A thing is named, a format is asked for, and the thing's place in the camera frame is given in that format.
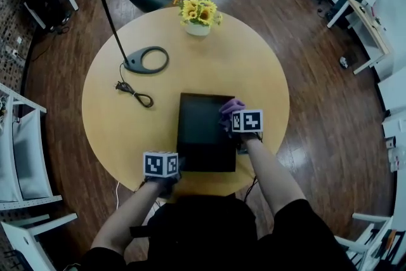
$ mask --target purple glove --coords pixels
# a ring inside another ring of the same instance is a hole
[[[227,103],[225,103],[220,109],[219,112],[221,113],[221,119],[219,123],[224,127],[224,130],[226,132],[229,132],[230,137],[231,135],[231,118],[232,118],[232,112],[234,111],[239,111],[239,110],[245,110],[246,105],[242,103],[240,100],[237,98],[233,98],[232,100],[229,100]]]

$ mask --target brick wall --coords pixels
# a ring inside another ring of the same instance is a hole
[[[22,0],[0,0],[0,83],[17,92],[35,28],[36,23]],[[21,44],[16,41],[19,36],[23,39]],[[21,58],[12,57],[14,49]]]

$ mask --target flower pot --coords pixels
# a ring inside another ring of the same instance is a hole
[[[186,32],[191,35],[195,36],[206,36],[210,33],[210,26],[208,25],[201,25],[201,24],[193,24],[188,22],[185,26]]]

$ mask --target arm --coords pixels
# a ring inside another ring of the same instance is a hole
[[[278,162],[255,135],[242,135],[259,186],[273,216],[288,203],[305,199],[305,195],[290,172]]]
[[[144,184],[107,219],[91,248],[108,248],[123,255],[133,240],[129,228],[142,225],[162,189],[161,182]]]

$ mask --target white shelf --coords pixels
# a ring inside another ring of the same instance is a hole
[[[41,140],[40,111],[33,110],[13,125],[14,160],[24,200],[51,197]]]
[[[13,153],[13,96],[6,104],[3,132],[0,134],[0,200],[22,201]]]

